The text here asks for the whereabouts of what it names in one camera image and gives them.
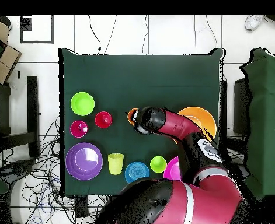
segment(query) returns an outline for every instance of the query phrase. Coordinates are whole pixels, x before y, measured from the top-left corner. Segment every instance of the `orange plate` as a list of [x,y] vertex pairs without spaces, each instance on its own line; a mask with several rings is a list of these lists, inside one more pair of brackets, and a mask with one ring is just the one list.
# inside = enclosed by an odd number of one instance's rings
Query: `orange plate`
[[178,114],[183,115],[195,122],[201,128],[203,134],[208,138],[210,142],[212,140],[205,132],[204,128],[211,134],[213,138],[215,138],[217,130],[216,122],[211,113],[209,113],[207,110],[201,107],[187,107],[183,110],[180,110]]

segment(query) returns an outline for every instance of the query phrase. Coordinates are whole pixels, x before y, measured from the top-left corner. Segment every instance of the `white stripe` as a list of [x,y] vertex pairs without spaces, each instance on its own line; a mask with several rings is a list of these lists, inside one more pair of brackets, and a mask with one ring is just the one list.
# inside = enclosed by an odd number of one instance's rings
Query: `white stripe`
[[222,176],[225,176],[225,177],[228,177],[228,174],[226,171],[224,171],[223,169],[219,169],[219,168],[216,168],[216,167],[211,167],[209,169],[205,169],[201,172],[199,172],[197,174],[197,176],[194,178],[193,180],[193,183],[196,182],[197,178],[199,178],[199,180],[203,180],[205,178],[207,178],[208,176],[213,176],[213,175],[222,175]]
[[183,183],[187,191],[187,212],[183,224],[191,224],[193,218],[194,198],[189,185]]

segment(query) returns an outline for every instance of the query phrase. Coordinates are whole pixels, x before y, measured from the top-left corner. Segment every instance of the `lime green cup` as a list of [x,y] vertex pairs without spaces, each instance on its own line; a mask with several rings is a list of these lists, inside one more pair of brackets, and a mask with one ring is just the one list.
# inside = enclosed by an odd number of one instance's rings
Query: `lime green cup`
[[124,155],[119,153],[108,155],[109,173],[118,175],[123,169]]
[[71,108],[75,114],[86,116],[95,108],[95,101],[89,93],[79,92],[72,97]]
[[168,163],[162,156],[155,156],[149,166],[155,173],[163,173],[167,167]]

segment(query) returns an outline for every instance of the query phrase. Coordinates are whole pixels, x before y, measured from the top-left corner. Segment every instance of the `white tile floor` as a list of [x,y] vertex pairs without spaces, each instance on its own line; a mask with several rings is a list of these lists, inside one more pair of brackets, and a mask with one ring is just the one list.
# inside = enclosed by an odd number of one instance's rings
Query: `white tile floor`
[[[43,39],[43,35],[39,32],[50,32],[51,24],[46,25],[41,21],[43,18],[45,22],[47,19],[50,20],[49,16],[25,17],[32,18],[32,30],[25,31],[32,33],[25,34],[25,39],[30,39],[29,37]],[[101,54],[106,50],[115,20],[114,32],[106,54],[147,54],[148,51],[149,54],[208,54],[213,48],[225,48],[227,54],[224,58],[224,75],[228,80],[228,128],[232,128],[234,124],[234,83],[237,79],[244,77],[239,66],[248,62],[249,52],[253,48],[263,47],[275,54],[275,22],[263,20],[256,31],[249,32],[244,27],[246,17],[247,15],[207,15],[207,17],[206,15],[150,15],[148,20],[146,15],[118,15],[117,18],[115,15],[107,15],[91,16],[91,20],[93,30],[101,41]],[[29,75],[36,75],[39,84],[39,112],[41,113],[40,135],[43,139],[50,124],[58,117],[59,111],[57,49],[69,48],[79,54],[96,54],[99,43],[93,36],[87,16],[54,16],[53,44],[21,44],[20,17],[8,16],[8,18],[13,25],[9,33],[9,45],[23,54],[9,78],[12,87],[10,120],[12,134],[27,131],[26,78]],[[148,21],[149,33],[146,35]],[[53,140],[56,134],[55,127],[53,127],[43,143]],[[27,145],[17,147],[14,151],[14,155],[8,161],[29,157]],[[9,150],[4,151],[4,157],[10,153]],[[59,175],[59,165],[54,170]],[[40,181],[27,176],[26,183],[37,186]],[[34,209],[34,205],[30,204],[28,207],[28,202],[22,197],[24,187],[25,180],[18,181],[13,188],[11,199],[13,221],[21,224],[27,221]],[[41,185],[34,190],[41,190]],[[23,195],[27,200],[31,194],[29,189],[23,190]],[[35,202],[36,199],[31,197],[30,200]],[[46,222],[47,224],[72,224],[65,212],[59,211],[60,209],[58,208],[58,211],[53,214],[51,223],[47,222],[53,213],[52,211],[49,214],[51,208],[39,208],[31,218],[34,220],[31,220],[29,224],[45,224]],[[86,221],[91,221],[91,219],[84,219],[83,223]]]

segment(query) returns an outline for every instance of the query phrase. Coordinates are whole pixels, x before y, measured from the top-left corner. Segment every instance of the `red cup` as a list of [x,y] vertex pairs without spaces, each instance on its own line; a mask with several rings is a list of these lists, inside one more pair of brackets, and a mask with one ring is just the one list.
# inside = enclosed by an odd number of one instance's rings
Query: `red cup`
[[83,121],[78,120],[71,124],[71,134],[76,138],[82,138],[88,131],[88,125]]
[[106,129],[112,124],[112,117],[106,111],[101,111],[96,115],[96,125],[101,129]]

